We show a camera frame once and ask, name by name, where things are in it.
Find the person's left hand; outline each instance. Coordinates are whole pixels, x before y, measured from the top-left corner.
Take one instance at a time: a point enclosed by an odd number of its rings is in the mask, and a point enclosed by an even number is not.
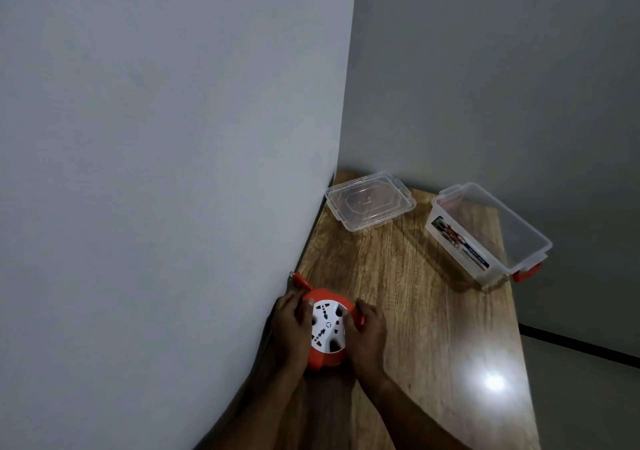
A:
[[[271,319],[271,330],[284,365],[302,375],[307,367],[311,348],[311,319],[314,301],[300,305],[298,318],[294,311],[304,291],[287,293],[276,300]]]

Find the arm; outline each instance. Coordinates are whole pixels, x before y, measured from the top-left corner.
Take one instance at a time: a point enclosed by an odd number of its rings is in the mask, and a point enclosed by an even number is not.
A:
[[[387,322],[382,310],[358,299],[365,317],[358,331],[350,315],[344,317],[347,354],[362,390],[380,413],[397,450],[468,450],[412,402],[383,367]]]
[[[303,293],[281,296],[274,308],[271,330],[283,365],[261,395],[220,434],[211,448],[271,450],[274,447],[284,410],[307,367],[314,301],[304,304],[300,320],[296,319],[294,311]]]

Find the clear plastic container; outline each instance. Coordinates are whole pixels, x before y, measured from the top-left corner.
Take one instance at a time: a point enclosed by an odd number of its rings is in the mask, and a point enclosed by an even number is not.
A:
[[[528,277],[553,245],[473,182],[444,189],[431,204],[426,229],[483,285],[503,274]]]
[[[324,197],[336,219],[352,232],[386,223],[416,205],[409,189],[384,172],[329,187]]]

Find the floor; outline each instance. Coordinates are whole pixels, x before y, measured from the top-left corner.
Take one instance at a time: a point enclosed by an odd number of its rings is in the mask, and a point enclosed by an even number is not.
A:
[[[637,449],[640,369],[522,338],[543,450]]]

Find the person's right hand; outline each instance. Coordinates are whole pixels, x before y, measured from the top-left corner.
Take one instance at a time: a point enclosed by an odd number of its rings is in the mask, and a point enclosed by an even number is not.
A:
[[[356,300],[357,308],[364,315],[362,330],[358,330],[350,314],[343,317],[345,349],[360,384],[374,383],[383,378],[387,321],[382,309],[362,299]]]

